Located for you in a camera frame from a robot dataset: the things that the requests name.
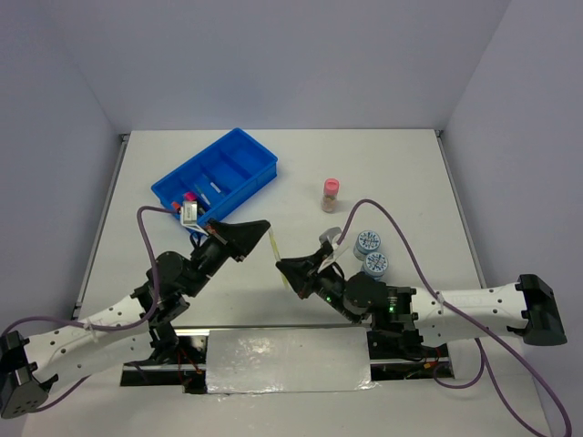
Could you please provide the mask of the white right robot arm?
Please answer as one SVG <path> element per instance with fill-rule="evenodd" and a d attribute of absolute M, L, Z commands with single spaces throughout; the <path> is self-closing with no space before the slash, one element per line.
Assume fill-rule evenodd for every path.
<path fill-rule="evenodd" d="M 519 338 L 530 346 L 567 341 L 554 291 L 525 274 L 507 285 L 479 290 L 430 292 L 391 286 L 360 271 L 345 278 L 327 261 L 324 243 L 310 256 L 281 259 L 276 267 L 302 300 L 316 295 L 349 322 L 370 325 L 370 340 L 384 349 L 416 356 L 457 340 Z"/>

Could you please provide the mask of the blue paint jar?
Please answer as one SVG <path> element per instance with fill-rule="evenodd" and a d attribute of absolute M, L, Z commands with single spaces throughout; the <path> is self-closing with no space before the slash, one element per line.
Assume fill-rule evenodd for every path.
<path fill-rule="evenodd" d="M 374 280 L 380 280 L 389 267 L 388 258 L 380 252 L 371 252 L 363 260 L 361 272 Z"/>
<path fill-rule="evenodd" d="M 381 246 L 379 234 L 373 230 L 364 230 L 358 234 L 353 246 L 353 255 L 358 260 L 365 260 L 370 253 L 376 252 Z"/>

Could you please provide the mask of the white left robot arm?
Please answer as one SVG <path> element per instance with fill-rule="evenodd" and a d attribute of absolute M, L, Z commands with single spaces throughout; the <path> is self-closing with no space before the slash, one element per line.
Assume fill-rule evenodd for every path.
<path fill-rule="evenodd" d="M 53 391 L 116 364 L 172 361 L 179 340 L 171 322 L 189 308 L 227 259 L 242 262 L 271 224 L 210 220 L 207 238 L 185 258 L 166 251 L 153 259 L 146 282 L 108 308 L 30 337 L 11 324 L 1 336 L 1 416 L 46 408 Z"/>

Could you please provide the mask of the pink lidded small bottle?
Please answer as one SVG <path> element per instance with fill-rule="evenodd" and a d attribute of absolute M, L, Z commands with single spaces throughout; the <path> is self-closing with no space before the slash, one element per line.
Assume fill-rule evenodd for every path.
<path fill-rule="evenodd" d="M 321 208 L 324 212 L 334 212 L 337 196 L 340 190 L 340 182 L 336 178 L 327 178 L 323 183 Z"/>

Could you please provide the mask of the yellow ballpoint pen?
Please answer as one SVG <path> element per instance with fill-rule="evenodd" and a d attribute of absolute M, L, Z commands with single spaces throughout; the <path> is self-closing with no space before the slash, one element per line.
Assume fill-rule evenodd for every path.
<path fill-rule="evenodd" d="M 276 242 L 276 239 L 274 236 L 273 228 L 270 228 L 268 230 L 268 236 L 269 236 L 269 241 L 271 244 L 271 249 L 272 249 L 272 253 L 273 253 L 273 256 L 275 258 L 275 261 L 279 262 L 279 261 L 281 261 L 281 254 L 280 254 L 278 246 L 277 246 L 277 242 Z M 288 290 L 289 289 L 288 280 L 285 278 L 285 276 L 281 272 L 280 272 L 280 276 L 281 276 L 281 280 L 283 283 L 283 287 Z"/>

